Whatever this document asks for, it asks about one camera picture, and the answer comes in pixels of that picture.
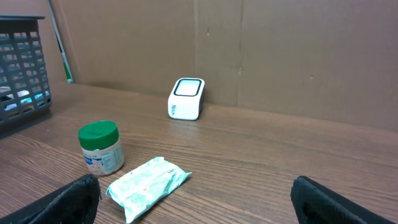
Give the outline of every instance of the jar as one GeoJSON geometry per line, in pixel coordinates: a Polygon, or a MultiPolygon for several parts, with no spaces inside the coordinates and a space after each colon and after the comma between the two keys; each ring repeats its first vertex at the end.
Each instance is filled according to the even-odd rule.
{"type": "Polygon", "coordinates": [[[124,154],[118,126],[113,121],[97,121],[82,127],[78,133],[88,170],[94,175],[108,175],[119,170],[124,154]]]}

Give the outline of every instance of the device screen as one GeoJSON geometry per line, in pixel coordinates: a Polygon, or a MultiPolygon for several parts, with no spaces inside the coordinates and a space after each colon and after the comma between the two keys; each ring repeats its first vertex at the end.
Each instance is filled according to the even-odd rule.
{"type": "Polygon", "coordinates": [[[176,95],[195,96],[200,86],[199,80],[183,79],[178,83],[176,95]]]}

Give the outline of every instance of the white device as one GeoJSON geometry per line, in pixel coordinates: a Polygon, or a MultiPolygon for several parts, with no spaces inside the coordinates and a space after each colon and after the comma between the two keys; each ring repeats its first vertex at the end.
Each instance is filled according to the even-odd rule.
{"type": "Polygon", "coordinates": [[[180,78],[169,96],[169,116],[174,119],[196,120],[203,107],[205,81],[201,78],[180,78]]]}

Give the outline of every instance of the plastic packet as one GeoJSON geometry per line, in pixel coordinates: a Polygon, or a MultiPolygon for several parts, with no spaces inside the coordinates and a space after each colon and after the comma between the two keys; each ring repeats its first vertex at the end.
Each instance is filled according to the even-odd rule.
{"type": "Polygon", "coordinates": [[[126,223],[131,223],[159,199],[170,194],[190,175],[181,168],[156,157],[115,180],[106,190],[124,207],[126,223]]]}

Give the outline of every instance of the basket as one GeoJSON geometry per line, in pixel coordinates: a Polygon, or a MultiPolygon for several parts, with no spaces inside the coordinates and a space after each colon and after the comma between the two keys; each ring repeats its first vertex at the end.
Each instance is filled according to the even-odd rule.
{"type": "Polygon", "coordinates": [[[44,17],[0,16],[0,126],[52,103],[38,19],[44,17]]]}

